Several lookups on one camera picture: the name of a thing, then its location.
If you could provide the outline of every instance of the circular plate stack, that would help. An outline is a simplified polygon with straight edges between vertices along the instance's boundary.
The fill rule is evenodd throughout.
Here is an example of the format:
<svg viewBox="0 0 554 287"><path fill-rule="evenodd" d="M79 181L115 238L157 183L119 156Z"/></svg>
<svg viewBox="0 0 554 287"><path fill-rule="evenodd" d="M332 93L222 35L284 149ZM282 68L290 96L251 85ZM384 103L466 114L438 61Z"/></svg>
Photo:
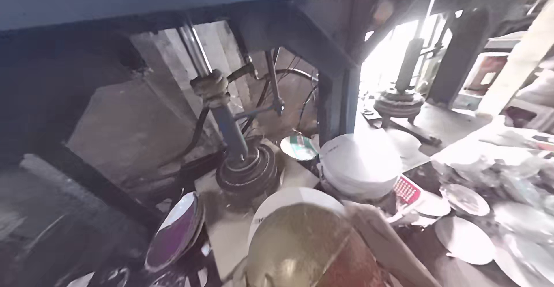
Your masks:
<svg viewBox="0 0 554 287"><path fill-rule="evenodd" d="M382 129L339 135L323 145L320 160L329 184L356 199L387 195L402 171L400 156Z"/></svg>
<svg viewBox="0 0 554 287"><path fill-rule="evenodd" d="M204 206L194 192L183 196L171 209L146 253L145 268L164 269L177 261L196 242L204 224Z"/></svg>

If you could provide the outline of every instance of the white paper plate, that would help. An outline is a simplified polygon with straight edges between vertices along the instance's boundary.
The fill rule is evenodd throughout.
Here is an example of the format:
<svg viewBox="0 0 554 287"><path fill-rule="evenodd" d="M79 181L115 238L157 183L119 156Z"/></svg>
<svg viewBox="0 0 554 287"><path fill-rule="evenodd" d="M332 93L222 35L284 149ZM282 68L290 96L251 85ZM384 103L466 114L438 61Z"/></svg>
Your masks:
<svg viewBox="0 0 554 287"><path fill-rule="evenodd" d="M448 199L454 209L483 216L490 212L489 204L481 195L459 184L447 184L440 187L440 193Z"/></svg>
<svg viewBox="0 0 554 287"><path fill-rule="evenodd" d="M507 229L538 243L554 243L553 216L514 202L496 204L493 210L494 219Z"/></svg>
<svg viewBox="0 0 554 287"><path fill-rule="evenodd" d="M428 191L422 191L422 202L415 206L419 213L431 215L433 217L442 217L450 213L451 207L448 199L439 197Z"/></svg>
<svg viewBox="0 0 554 287"><path fill-rule="evenodd" d="M554 284L554 256L543 247L523 237L506 234L503 239L514 256Z"/></svg>
<svg viewBox="0 0 554 287"><path fill-rule="evenodd" d="M501 239L493 239L493 244L496 247L494 261L514 283L521 287L552 287L552 284L541 280L523 264L519 263Z"/></svg>
<svg viewBox="0 0 554 287"><path fill-rule="evenodd" d="M344 206L338 200L322 191L307 187L284 188L264 200L256 211L256 214L254 214L254 219L250 225L250 232L248 233L248 247L250 247L250 241L252 241L254 233L265 217L280 207L299 203L314 204L333 210L341 215L345 214Z"/></svg>
<svg viewBox="0 0 554 287"><path fill-rule="evenodd" d="M442 218L435 223L435 233L448 251L467 263L483 265L495 257L495 247L487 234L467 220Z"/></svg>

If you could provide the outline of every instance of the metal pipe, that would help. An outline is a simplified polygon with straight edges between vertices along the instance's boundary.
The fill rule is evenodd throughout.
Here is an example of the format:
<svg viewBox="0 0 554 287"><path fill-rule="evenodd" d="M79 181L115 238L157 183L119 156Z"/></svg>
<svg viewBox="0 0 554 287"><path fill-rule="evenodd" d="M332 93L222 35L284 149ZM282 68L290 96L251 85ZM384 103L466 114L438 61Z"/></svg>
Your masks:
<svg viewBox="0 0 554 287"><path fill-rule="evenodd" d="M234 118L235 118L235 120L241 120L241 119L246 118L246 117L256 117L257 114L267 112L267 111L271 111L272 109L274 109L273 105L263 107L263 108L256 108L256 109L253 109L250 112L242 112L242 113L236 114L234 116Z"/></svg>
<svg viewBox="0 0 554 287"><path fill-rule="evenodd" d="M273 107L277 111L277 115L281 116L283 110L283 101L279 96L279 88L277 87L277 78L275 74L275 64L273 62L273 55L271 50L266 50L265 61L267 62L267 71L269 72L269 80L272 85Z"/></svg>
<svg viewBox="0 0 554 287"><path fill-rule="evenodd" d="M232 159L244 160L248 155L248 147L229 106L218 106L211 108L211 110L227 144L228 156Z"/></svg>
<svg viewBox="0 0 554 287"><path fill-rule="evenodd" d="M177 28L177 32L187 49L192 64L196 69L198 77L205 78L212 73L212 67L208 62L208 58L204 53L204 49L198 39L198 35L192 27L188 17L186 17L184 25ZM248 147L246 141L240 133L239 126L235 122L233 114L227 104L211 108L213 117L215 118L219 130L223 135L228 147L228 156L232 159L244 160L248 155Z"/></svg>
<svg viewBox="0 0 554 287"><path fill-rule="evenodd" d="M177 28L177 33L181 38L181 41L184 44L185 49L187 49L188 55L192 60L194 69L199 77L206 77L212 72L212 67L209 64L208 58L204 53L204 48L200 44L198 39L198 34L188 16L185 17L185 22L183 26Z"/></svg>

